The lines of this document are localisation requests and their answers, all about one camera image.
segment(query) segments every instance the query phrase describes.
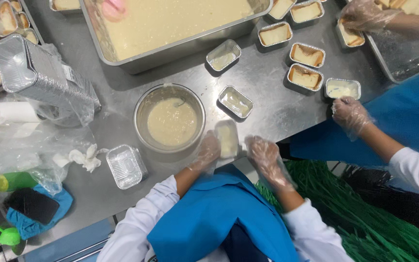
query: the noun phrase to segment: green plastic strands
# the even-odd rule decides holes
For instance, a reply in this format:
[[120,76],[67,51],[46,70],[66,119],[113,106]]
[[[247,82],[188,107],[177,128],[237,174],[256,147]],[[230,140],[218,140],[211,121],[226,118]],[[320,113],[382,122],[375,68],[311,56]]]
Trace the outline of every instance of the green plastic strands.
[[[325,162],[285,163],[297,191],[309,198],[323,221],[341,235],[343,246],[356,262],[419,262],[419,229],[380,208],[365,203]],[[282,207],[272,193],[255,185],[278,212]]]

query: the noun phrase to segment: blue apron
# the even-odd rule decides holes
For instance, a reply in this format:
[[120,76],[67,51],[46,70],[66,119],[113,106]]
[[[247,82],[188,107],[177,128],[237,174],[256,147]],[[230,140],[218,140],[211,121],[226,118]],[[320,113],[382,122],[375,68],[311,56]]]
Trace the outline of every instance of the blue apron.
[[219,247],[234,224],[273,261],[298,261],[281,216],[233,164],[198,179],[148,241],[160,262],[195,262]]
[[[364,106],[377,120],[377,127],[419,152],[419,77],[392,88]],[[350,142],[332,119],[294,135],[290,154],[297,158],[337,160],[362,167],[387,165],[363,140]]]

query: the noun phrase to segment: stack of foil containers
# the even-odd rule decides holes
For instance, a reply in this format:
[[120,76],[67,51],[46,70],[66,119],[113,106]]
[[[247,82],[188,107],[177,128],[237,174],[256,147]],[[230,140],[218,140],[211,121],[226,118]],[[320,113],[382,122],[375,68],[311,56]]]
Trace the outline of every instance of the stack of foil containers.
[[101,105],[90,81],[39,45],[14,34],[0,40],[6,92],[32,99],[37,113],[62,126],[86,126]]

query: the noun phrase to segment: stainless steel table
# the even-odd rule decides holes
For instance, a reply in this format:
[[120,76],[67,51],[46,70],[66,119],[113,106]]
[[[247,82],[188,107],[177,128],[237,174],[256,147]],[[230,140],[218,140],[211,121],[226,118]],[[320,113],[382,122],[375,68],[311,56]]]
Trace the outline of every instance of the stainless steel table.
[[218,120],[229,118],[216,105],[222,88],[230,84],[241,90],[255,103],[250,116],[237,123],[241,141],[248,134],[279,141],[326,120],[328,104],[323,101],[322,92],[306,97],[282,84],[288,71],[287,53],[294,42],[325,50],[325,65],[319,71],[326,79],[339,77],[360,81],[362,102],[378,96],[389,86],[368,45],[355,51],[341,49],[334,30],[334,18],[345,4],[340,1],[325,2],[325,15],[317,24],[294,30],[293,39],[287,46],[269,52],[258,50],[259,45],[255,44],[258,29],[268,24],[261,19],[250,35],[235,39],[242,49],[242,56],[222,75],[213,74],[204,64],[210,50],[141,74],[127,74],[100,61],[82,15],[55,13],[49,9],[47,0],[26,0],[26,3],[45,42],[55,44],[63,60],[94,83],[103,104],[102,111],[91,123],[98,146],[138,146],[149,178],[121,190],[114,182],[104,155],[100,157],[103,164],[92,174],[73,164],[65,180],[65,187],[74,198],[71,210],[53,229],[38,239],[31,239],[25,253],[135,205],[155,183],[177,173],[192,160],[196,147],[179,155],[159,155],[146,150],[137,139],[132,122],[134,106],[146,90],[157,84],[174,82],[197,93],[206,109],[207,130]]

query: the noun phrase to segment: plastic glove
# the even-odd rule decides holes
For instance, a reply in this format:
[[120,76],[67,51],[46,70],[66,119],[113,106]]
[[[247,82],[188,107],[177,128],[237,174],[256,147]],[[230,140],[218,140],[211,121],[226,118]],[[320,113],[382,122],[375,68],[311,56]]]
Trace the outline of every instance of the plastic glove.
[[213,130],[209,130],[201,141],[196,160],[189,165],[193,171],[203,171],[221,156],[221,147]]
[[271,190],[294,191],[294,182],[290,177],[276,143],[259,136],[247,136],[247,157],[258,171],[260,179],[264,179]]
[[353,97],[334,100],[332,118],[344,129],[352,142],[357,140],[365,125],[374,122],[363,105]]
[[361,31],[380,31],[400,10],[381,10],[373,0],[353,0],[342,9],[341,20],[346,28]]

